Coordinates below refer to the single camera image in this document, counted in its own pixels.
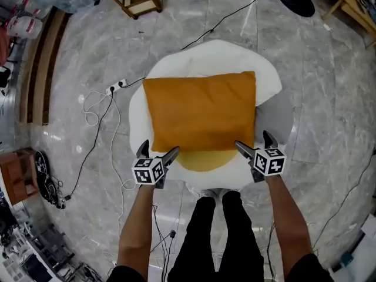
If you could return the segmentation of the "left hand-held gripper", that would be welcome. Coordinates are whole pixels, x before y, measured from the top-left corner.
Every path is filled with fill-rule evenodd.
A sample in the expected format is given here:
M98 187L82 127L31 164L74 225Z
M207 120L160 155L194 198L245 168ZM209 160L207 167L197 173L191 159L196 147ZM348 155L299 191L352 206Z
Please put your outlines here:
M163 189L165 185L168 167L178 157L180 147L170 149L162 157L149 158L149 140L146 139L136 152L135 161L132 164L133 178L139 185L154 185L157 189Z

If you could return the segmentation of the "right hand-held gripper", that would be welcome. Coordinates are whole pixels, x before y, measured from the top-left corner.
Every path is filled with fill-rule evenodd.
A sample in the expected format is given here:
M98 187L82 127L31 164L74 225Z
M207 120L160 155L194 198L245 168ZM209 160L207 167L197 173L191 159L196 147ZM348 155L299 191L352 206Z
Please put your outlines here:
M281 175L286 165L287 156L278 148L278 141L264 130L264 148L253 149L245 143L234 142L237 151L246 159L251 160L251 174L255 183L265 181L265 177Z

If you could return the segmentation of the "orange pillow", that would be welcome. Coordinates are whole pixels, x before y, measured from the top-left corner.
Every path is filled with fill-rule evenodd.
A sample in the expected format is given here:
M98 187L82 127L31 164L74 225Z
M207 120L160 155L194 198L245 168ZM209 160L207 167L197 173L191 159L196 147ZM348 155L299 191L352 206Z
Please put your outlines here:
M256 75L153 78L143 82L155 152L227 151L254 145Z

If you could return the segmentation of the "person's right forearm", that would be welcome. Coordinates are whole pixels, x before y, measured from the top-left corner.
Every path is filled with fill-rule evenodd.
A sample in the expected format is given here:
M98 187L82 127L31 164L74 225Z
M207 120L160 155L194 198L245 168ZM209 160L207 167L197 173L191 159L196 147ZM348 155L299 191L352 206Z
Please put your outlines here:
M281 249L284 276L305 255L312 253L310 235L304 217L281 176L267 176L276 234Z

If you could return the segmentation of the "white egg-shaped floor cushion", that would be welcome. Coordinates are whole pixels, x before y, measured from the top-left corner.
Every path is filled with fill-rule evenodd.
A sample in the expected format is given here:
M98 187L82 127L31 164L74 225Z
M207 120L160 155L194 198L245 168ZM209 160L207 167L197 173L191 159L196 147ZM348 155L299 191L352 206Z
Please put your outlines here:
M283 92L280 77L263 56L222 40L212 40L186 51L168 55L158 61L146 79L208 77L253 71L256 75L256 116L253 149L263 148L263 131L270 132L284 149L293 127L293 111L288 94ZM167 152L152 150L153 127L143 84L129 104L130 147L136 152L149 140L151 157ZM179 151L167 177L182 180L201 189L236 189L253 183L251 160L243 157L234 145L227 151Z

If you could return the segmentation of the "person's right white shoe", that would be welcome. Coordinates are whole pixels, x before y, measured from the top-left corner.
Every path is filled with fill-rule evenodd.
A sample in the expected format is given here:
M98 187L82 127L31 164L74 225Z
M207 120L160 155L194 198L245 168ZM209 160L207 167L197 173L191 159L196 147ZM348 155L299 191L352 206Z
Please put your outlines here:
M223 198L223 196L228 192L238 192L240 193L241 189L221 189L219 191L219 198L220 200Z

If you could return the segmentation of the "person's white shoe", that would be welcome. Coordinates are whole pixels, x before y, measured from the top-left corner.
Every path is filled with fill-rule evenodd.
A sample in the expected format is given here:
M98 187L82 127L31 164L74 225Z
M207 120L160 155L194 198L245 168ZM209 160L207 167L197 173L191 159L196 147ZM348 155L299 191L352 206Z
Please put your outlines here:
M201 199L204 197L211 197L211 198L217 199L217 193L213 191L212 189L197 189L197 188L191 187L189 189L189 192L197 199Z
M221 189L219 191L219 198L220 200L223 198L223 196L228 192L238 192L240 193L241 189Z

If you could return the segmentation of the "person's left white shoe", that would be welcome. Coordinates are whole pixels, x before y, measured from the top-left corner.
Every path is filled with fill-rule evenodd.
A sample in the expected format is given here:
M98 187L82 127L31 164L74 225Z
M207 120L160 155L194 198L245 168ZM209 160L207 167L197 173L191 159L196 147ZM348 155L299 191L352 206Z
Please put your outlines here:
M191 187L189 189L189 192L197 199L201 199L204 197L211 197L211 198L217 199L217 193L213 191L212 189L197 189L197 188Z

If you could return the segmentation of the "white power strip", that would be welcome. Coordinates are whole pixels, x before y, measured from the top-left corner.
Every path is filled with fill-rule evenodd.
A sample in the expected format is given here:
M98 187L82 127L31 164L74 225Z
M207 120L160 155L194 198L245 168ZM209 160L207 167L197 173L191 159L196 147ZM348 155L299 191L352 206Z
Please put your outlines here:
M106 94L110 96L114 94L115 92L117 92L119 89L126 88L127 86L128 86L127 81L125 79L122 79L116 82L115 84L113 84L112 86L110 86L109 88L107 88Z

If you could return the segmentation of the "person's black trousers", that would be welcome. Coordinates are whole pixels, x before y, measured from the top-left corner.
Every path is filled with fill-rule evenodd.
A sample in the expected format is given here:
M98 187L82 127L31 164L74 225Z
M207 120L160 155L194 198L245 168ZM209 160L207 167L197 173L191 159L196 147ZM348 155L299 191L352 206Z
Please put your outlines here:
M215 270L210 244L212 221L216 201L204 197L197 201L186 229L186 236L175 260L175 270L182 273L246 272L257 277L264 274L264 259L260 253L252 230L252 222L246 213L241 194L226 193L222 200L227 225L227 243L221 259L220 268Z

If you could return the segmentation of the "black equipment bag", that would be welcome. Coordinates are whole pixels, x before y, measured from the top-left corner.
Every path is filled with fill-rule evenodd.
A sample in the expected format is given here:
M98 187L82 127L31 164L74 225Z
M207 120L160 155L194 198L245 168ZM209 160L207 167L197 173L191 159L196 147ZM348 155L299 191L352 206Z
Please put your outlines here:
M36 180L41 196L48 203L54 205L57 209L65 209L66 202L60 192L62 181L55 179L51 175L48 159L45 156L44 152L35 152L35 169Z

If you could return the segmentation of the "person's black shirt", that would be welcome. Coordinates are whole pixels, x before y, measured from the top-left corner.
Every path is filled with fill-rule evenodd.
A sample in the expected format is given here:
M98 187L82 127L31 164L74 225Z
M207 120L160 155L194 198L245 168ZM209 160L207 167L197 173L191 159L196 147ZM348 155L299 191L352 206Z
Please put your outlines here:
M146 280L134 269L126 266L115 267L106 282L146 282ZM219 273L200 271L194 273L182 273L180 270L171 269L167 276L167 282L264 282L264 274L259 277L246 272ZM314 254L302 257L290 270L285 282L334 282L328 271L323 269Z

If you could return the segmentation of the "wooden steps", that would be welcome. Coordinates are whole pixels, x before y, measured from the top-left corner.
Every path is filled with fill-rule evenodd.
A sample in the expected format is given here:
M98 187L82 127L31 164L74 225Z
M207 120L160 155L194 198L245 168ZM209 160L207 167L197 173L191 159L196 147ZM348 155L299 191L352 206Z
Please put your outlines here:
M49 123L53 72L70 14L53 7L42 20L42 29L31 40L19 104L19 121L34 125Z

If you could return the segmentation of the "light wooden rack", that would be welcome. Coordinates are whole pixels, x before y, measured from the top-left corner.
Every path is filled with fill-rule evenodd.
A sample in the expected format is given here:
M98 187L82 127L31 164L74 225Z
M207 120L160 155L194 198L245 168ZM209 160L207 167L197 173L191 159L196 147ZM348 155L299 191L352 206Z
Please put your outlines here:
M356 21L372 38L366 49L376 48L376 5L372 0L336 0L322 15L326 21L336 10L341 10Z

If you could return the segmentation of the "orange cloth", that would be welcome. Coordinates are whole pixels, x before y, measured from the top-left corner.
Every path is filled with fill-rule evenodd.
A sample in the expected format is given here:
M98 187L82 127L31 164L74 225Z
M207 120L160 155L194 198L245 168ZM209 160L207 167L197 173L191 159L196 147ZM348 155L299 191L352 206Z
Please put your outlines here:
M6 63L9 56L10 37L6 29L0 27L0 66Z

